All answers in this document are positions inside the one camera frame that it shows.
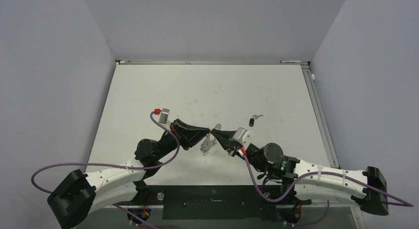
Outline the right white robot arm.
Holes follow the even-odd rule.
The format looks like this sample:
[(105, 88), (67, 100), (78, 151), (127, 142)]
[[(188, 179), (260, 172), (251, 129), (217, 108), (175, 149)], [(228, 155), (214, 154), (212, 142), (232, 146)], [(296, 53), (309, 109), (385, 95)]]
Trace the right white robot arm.
[(387, 182), (379, 168), (342, 170), (286, 156), (276, 143), (257, 147), (253, 134), (243, 128), (236, 131), (211, 130), (221, 147), (231, 156), (247, 160), (250, 170), (261, 174), (251, 176), (252, 181), (267, 177), (279, 180), (279, 197), (285, 203), (296, 199), (329, 200), (358, 205), (361, 211), (387, 216), (389, 214)]

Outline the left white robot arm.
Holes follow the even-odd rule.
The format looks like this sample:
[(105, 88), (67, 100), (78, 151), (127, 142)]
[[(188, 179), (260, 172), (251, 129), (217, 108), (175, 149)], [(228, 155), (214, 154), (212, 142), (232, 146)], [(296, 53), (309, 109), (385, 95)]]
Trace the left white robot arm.
[(210, 133), (209, 128), (175, 119), (159, 140), (142, 139), (134, 157), (115, 167), (83, 173), (74, 170), (52, 191), (47, 203), (63, 229), (72, 229), (90, 213), (119, 202), (142, 204), (147, 190), (137, 184), (156, 174), (163, 157), (188, 150)]

